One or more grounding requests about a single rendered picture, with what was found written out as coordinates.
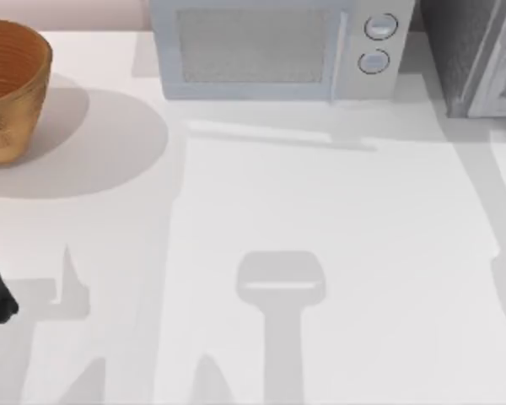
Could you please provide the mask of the microwave oven door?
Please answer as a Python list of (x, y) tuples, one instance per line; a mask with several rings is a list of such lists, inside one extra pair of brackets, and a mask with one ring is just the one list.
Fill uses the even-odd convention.
[(329, 100), (346, 0), (148, 0), (168, 100)]

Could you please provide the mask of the round microwave knob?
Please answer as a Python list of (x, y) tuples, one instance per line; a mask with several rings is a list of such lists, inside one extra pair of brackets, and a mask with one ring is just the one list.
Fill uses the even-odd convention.
[(384, 41), (393, 36), (397, 28), (397, 18), (390, 13), (383, 13), (367, 19), (364, 24), (364, 33), (373, 41)]
[(390, 66), (390, 55), (381, 49), (366, 52), (358, 59), (358, 68), (364, 74), (375, 75), (384, 72)]

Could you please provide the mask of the pale microwave oven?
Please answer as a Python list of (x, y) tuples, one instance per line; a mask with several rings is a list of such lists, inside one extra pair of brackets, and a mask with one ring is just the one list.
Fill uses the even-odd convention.
[[(347, 24), (336, 56), (335, 96), (339, 100), (385, 100), (392, 96), (416, 0), (346, 0)], [(387, 40), (371, 40), (364, 24), (371, 16), (392, 14), (398, 20), (395, 34)], [(390, 66), (382, 73), (364, 74), (358, 59), (366, 52), (381, 49), (390, 55)]]

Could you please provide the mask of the brown woven basket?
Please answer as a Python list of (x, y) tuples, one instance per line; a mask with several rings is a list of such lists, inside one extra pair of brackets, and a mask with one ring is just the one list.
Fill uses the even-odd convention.
[(53, 50), (28, 26), (0, 19), (0, 165), (29, 148), (51, 76)]

